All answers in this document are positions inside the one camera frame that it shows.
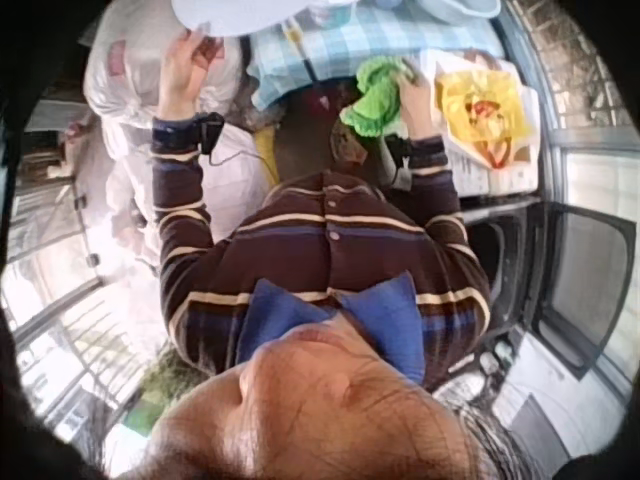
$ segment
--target striped sweater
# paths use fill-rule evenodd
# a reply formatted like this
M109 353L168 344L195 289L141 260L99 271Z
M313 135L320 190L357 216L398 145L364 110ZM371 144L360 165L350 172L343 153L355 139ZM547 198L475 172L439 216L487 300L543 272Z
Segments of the striped sweater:
M385 197L358 178L325 171L279 185L214 245L197 151L167 142L168 128L156 121L154 136L164 140L153 146L162 306L170 338L193 365L212 374L233 366L262 278L306 302L339 307L337 293L408 271L423 320L427 387L487 328L488 282L467 243L440 139L406 149L410 192Z

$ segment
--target black wristband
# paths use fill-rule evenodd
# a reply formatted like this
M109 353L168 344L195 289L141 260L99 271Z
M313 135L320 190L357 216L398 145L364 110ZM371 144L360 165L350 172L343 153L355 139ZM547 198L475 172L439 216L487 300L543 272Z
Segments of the black wristband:
M180 154L198 150L201 118L200 115L180 121L154 118L151 151L158 154Z

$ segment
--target shirt collar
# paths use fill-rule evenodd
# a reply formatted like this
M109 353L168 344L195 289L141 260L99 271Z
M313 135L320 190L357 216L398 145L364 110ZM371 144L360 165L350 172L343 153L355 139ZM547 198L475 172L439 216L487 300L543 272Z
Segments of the shirt collar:
M425 372L422 319L409 273L363 292L337 297L374 340L380 356L416 383ZM329 320L334 308L320 308L297 298L266 279L256 284L238 338L236 363L251 358L260 345L282 337L294 327Z

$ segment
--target table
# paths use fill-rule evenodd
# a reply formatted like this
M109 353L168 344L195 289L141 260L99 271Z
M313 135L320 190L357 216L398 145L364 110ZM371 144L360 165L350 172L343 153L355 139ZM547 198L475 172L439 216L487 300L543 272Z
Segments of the table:
M461 26L446 25L422 10L415 0L405 0L394 10L382 10L362 1L347 25L322 29L308 12L297 17L304 45L318 78L354 76L360 64L376 55L416 55L424 48L461 50L477 48L504 57L502 43L487 20ZM284 94L311 83L295 49L280 26L251 35L252 60L247 73L260 82L252 101L264 110Z

